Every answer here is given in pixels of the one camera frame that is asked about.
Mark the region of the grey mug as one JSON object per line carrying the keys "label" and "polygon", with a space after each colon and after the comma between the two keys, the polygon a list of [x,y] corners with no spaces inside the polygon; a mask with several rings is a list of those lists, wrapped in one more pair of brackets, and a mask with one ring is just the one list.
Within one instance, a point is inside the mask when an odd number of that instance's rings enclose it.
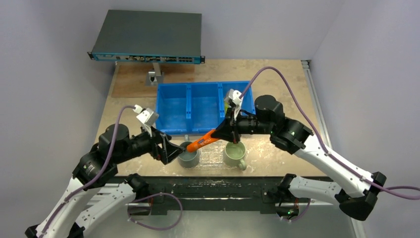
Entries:
{"label": "grey mug", "polygon": [[[185,135],[184,142],[182,142],[180,146],[186,149],[191,143],[192,141],[190,141],[189,135]],[[177,161],[184,168],[193,168],[200,162],[200,151],[188,152],[186,150],[177,157]]]}

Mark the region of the light green mug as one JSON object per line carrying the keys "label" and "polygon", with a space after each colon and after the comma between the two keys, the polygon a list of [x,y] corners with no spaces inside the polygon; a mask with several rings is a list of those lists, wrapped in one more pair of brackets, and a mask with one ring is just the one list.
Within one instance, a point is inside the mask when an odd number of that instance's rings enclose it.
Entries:
{"label": "light green mug", "polygon": [[244,171],[247,168],[245,162],[246,147],[242,142],[234,144],[228,142],[223,149],[223,162],[231,167],[238,167]]}

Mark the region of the clear plastic holder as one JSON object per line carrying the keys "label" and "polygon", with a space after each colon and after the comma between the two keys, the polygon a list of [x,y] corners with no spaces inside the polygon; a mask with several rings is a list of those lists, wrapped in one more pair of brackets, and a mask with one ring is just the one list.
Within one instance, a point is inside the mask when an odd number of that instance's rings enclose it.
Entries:
{"label": "clear plastic holder", "polygon": [[205,169],[215,169],[221,167],[223,162],[223,149],[225,144],[217,141],[208,146],[202,147],[200,151],[199,166]]}

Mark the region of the clear textured oval tray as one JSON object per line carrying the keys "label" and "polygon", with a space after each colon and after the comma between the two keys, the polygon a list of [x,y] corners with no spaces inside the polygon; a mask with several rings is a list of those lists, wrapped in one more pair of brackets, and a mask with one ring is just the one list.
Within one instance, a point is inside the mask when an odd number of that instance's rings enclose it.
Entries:
{"label": "clear textured oval tray", "polygon": [[194,153],[187,153],[194,166],[194,170],[227,170],[247,168],[245,161],[246,148],[244,145],[232,143],[213,144],[203,147]]}

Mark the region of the blue plastic divided bin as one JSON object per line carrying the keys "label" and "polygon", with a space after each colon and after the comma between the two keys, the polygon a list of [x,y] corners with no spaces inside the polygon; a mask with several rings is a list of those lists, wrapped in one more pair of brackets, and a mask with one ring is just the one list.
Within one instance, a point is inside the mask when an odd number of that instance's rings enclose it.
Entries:
{"label": "blue plastic divided bin", "polygon": [[165,83],[157,88],[156,128],[169,135],[205,134],[225,118],[224,97],[248,81]]}

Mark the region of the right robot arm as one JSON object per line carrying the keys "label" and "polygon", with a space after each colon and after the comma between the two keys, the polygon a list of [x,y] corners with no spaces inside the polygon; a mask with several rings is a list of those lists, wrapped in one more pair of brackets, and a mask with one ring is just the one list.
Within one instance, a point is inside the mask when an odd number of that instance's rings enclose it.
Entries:
{"label": "right robot arm", "polygon": [[243,134],[268,134],[276,148],[307,161],[332,179],[327,182],[286,174],[275,192],[267,192],[269,196],[285,202],[315,199],[337,205],[353,219],[367,219],[380,192],[376,186],[386,182],[384,174],[359,169],[319,142],[310,128],[286,117],[283,105],[271,95],[257,97],[255,110],[255,114],[240,110],[234,119],[233,110],[228,109],[211,137],[237,143]]}

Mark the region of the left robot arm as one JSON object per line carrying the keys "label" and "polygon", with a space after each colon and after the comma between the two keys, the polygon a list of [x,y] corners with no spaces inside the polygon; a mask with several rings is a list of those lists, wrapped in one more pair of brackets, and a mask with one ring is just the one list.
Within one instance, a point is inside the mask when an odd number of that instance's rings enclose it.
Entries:
{"label": "left robot arm", "polygon": [[82,156],[72,172],[65,193],[53,211],[40,224],[25,231],[28,238],[86,238],[92,230],[125,204],[151,202],[149,184],[138,174],[128,175],[122,183],[110,186],[118,173],[117,165],[150,154],[169,164],[185,148],[170,142],[171,136],[152,128],[130,136],[123,124],[110,125],[98,143]]}

